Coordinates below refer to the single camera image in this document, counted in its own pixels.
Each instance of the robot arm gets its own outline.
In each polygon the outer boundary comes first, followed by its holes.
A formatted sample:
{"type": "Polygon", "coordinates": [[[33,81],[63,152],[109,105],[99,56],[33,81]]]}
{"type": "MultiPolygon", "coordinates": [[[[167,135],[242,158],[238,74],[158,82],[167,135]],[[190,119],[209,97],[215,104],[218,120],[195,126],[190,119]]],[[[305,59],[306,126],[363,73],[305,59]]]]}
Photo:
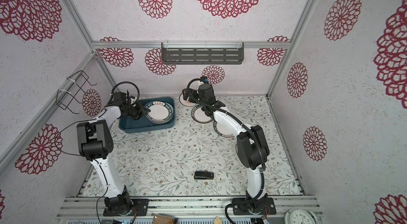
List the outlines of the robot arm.
{"type": "Polygon", "coordinates": [[[228,205],[225,210],[226,216],[228,217],[227,208],[232,205],[247,205],[246,211],[261,212],[268,201],[267,194],[263,190],[264,176],[262,172],[265,169],[267,156],[270,154],[261,126],[244,124],[232,115],[222,102],[216,100],[213,88],[206,77],[193,79],[182,93],[184,100],[201,104],[202,110],[207,116],[225,126],[236,136],[239,160],[247,168],[247,199],[244,202],[228,205]],[[189,89],[194,81],[200,81],[197,90],[189,89]]]}
{"type": "Polygon", "coordinates": [[[130,115],[134,120],[147,112],[129,94],[112,93],[108,105],[96,117],[77,125],[79,154],[90,161],[105,189],[106,210],[114,215],[132,213],[133,202],[117,174],[112,160],[113,139],[109,127],[121,116],[130,115]]]}

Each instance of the blue plastic tray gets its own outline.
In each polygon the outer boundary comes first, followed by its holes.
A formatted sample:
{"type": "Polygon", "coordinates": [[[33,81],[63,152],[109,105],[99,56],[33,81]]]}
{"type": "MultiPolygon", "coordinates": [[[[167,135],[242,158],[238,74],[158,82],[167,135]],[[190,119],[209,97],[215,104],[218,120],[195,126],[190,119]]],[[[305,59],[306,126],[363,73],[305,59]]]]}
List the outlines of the blue plastic tray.
{"type": "Polygon", "coordinates": [[[167,122],[166,124],[155,124],[152,123],[150,120],[145,117],[145,115],[141,116],[139,120],[133,120],[131,117],[126,116],[123,118],[120,118],[119,121],[119,128],[120,130],[123,130],[126,133],[140,133],[140,132],[145,132],[145,131],[151,131],[151,130],[164,130],[168,129],[174,126],[176,123],[176,109],[175,109],[175,104],[174,104],[174,99],[171,97],[157,97],[157,98],[152,98],[152,99],[141,99],[139,100],[142,105],[147,104],[150,101],[162,101],[162,102],[167,102],[170,104],[173,109],[174,109],[174,116],[172,119],[167,122]]]}

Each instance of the floral tablecloth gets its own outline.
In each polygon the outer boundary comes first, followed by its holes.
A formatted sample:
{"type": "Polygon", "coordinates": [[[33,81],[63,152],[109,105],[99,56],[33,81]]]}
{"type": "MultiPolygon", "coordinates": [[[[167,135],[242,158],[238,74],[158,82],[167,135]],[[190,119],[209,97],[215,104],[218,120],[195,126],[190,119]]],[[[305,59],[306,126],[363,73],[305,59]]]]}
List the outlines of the floral tablecloth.
{"type": "MultiPolygon", "coordinates": [[[[244,195],[246,168],[239,161],[236,138],[219,136],[213,123],[199,124],[191,107],[175,99],[176,124],[166,130],[127,134],[118,120],[110,130],[113,161],[131,196],[244,195]],[[196,170],[214,172],[213,180],[194,180],[196,170]]],[[[270,155],[265,188],[269,195],[299,195],[293,172],[264,96],[217,97],[245,123],[262,126],[270,155]]],[[[104,189],[93,171],[82,196],[102,196],[104,189]]]]}

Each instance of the clock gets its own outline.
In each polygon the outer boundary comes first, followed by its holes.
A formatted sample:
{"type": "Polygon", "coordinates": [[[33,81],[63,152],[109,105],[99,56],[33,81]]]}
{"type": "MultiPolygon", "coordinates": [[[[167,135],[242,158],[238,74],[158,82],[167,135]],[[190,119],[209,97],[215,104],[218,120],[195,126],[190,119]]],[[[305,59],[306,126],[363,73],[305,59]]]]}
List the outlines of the clock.
{"type": "Polygon", "coordinates": [[[287,210],[284,215],[285,224],[319,224],[321,221],[317,218],[316,214],[311,211],[304,211],[300,209],[287,210]]]}

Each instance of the black wire rack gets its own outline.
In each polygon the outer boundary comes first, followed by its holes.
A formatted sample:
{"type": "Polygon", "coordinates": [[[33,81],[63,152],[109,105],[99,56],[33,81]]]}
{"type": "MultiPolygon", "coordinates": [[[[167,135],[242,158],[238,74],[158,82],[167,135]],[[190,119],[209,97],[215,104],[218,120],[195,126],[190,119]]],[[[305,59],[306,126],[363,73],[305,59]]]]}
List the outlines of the black wire rack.
{"type": "Polygon", "coordinates": [[[94,86],[94,85],[97,85],[97,84],[91,84],[91,83],[89,82],[89,80],[88,80],[88,79],[89,79],[89,76],[88,76],[83,70],[79,70],[78,72],[76,72],[76,73],[70,75],[70,76],[67,77],[66,79],[72,80],[72,82],[73,82],[76,86],[78,86],[79,89],[76,91],[76,93],[75,93],[74,95],[72,95],[72,93],[69,92],[68,90],[58,89],[58,91],[57,91],[57,96],[56,96],[56,98],[55,98],[55,104],[57,104],[57,105],[58,105],[60,108],[62,108],[63,110],[67,110],[67,109],[68,109],[69,111],[71,111],[71,113],[78,115],[79,113],[75,113],[74,111],[72,111],[72,110],[69,108],[69,105],[71,104],[71,102],[72,102],[73,100],[76,100],[76,102],[78,102],[79,104],[82,104],[82,102],[80,102],[78,99],[76,99],[76,95],[77,95],[80,91],[82,91],[83,93],[85,93],[85,91],[82,89],[82,87],[83,87],[86,83],[88,83],[88,84],[91,85],[91,86],[94,86]],[[80,73],[79,76],[78,76],[78,78],[77,78],[76,80],[72,79],[72,77],[74,77],[74,76],[75,76],[76,74],[78,74],[78,73],[80,73]],[[76,81],[78,81],[81,77],[83,77],[85,80],[84,80],[84,82],[83,82],[81,85],[79,85],[79,84],[77,84],[76,81]],[[68,103],[67,105],[65,105],[64,103],[62,103],[61,100],[62,100],[63,98],[58,99],[58,97],[60,96],[60,92],[65,92],[66,94],[69,94],[69,95],[72,97],[72,99],[69,101],[69,103],[68,103]]]}

